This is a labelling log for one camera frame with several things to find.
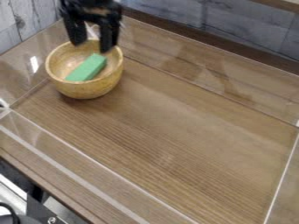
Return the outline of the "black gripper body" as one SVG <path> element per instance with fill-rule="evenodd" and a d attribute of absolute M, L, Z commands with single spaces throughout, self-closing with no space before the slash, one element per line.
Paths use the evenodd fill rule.
<path fill-rule="evenodd" d="M 119 25 L 123 6 L 116 0 L 60 0 L 60 15 L 75 23 L 96 23 L 105 19 L 112 25 Z"/>

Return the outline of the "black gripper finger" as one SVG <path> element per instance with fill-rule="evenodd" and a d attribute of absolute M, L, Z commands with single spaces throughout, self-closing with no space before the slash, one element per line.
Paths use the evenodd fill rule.
<path fill-rule="evenodd" d="M 100 52 L 107 53 L 116 45 L 120 32 L 120 23 L 109 23 L 103 20 L 99 24 L 100 28 Z"/>
<path fill-rule="evenodd" d="M 69 15 L 63 17 L 63 22 L 68 33 L 69 42 L 75 46 L 79 46 L 87 41 L 88 38 L 85 23 Z"/>

